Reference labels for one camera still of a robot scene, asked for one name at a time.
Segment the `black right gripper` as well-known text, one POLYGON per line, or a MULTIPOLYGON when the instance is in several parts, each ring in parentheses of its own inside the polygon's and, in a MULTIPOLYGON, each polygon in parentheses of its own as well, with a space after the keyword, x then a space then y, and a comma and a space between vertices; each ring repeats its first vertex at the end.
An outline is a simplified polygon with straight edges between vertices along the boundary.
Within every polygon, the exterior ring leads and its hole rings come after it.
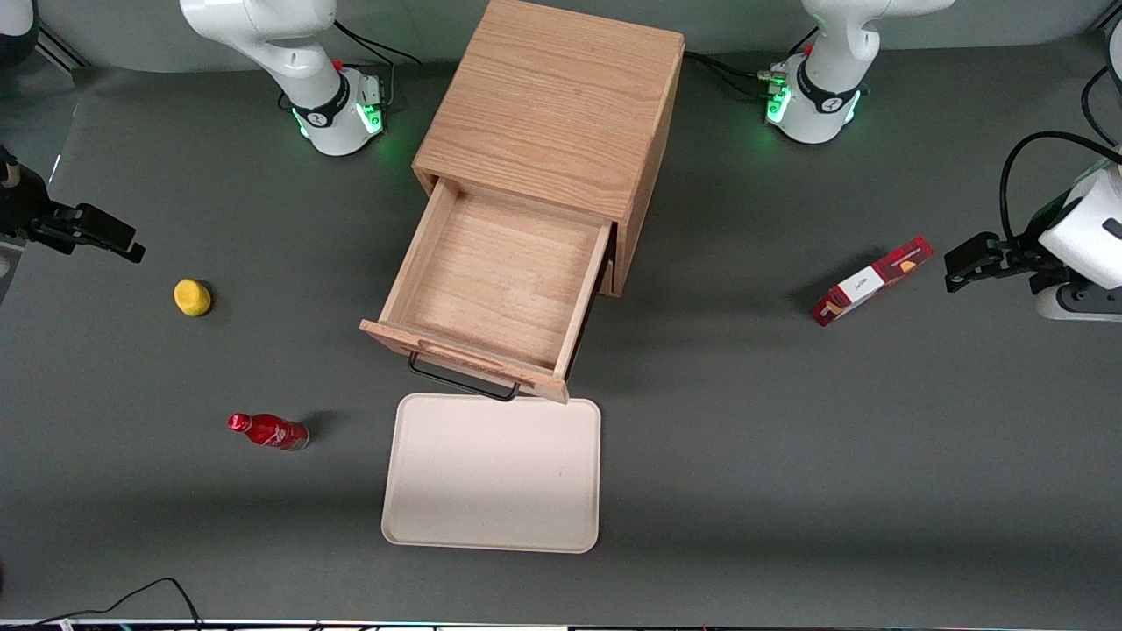
POLYGON ((1 175, 1 234, 4 237, 40 243, 64 255, 72 255, 81 241, 134 264, 142 260, 146 248, 135 240, 136 228, 123 220, 96 205, 82 203, 74 211, 74 230, 66 223, 36 223, 43 214, 53 212, 44 180, 19 163, 3 163, 1 175))

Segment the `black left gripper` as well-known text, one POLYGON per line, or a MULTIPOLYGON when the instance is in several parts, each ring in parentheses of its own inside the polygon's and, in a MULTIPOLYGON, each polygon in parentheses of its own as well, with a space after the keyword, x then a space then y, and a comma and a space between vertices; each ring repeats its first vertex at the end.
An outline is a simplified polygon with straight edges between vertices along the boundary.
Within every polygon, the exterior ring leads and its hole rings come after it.
POLYGON ((1034 238, 1022 243, 1026 234, 1006 240, 997 234, 981 232, 942 255, 942 284, 949 293, 980 280, 1029 275, 1033 296, 1069 283, 1069 268, 1034 238))

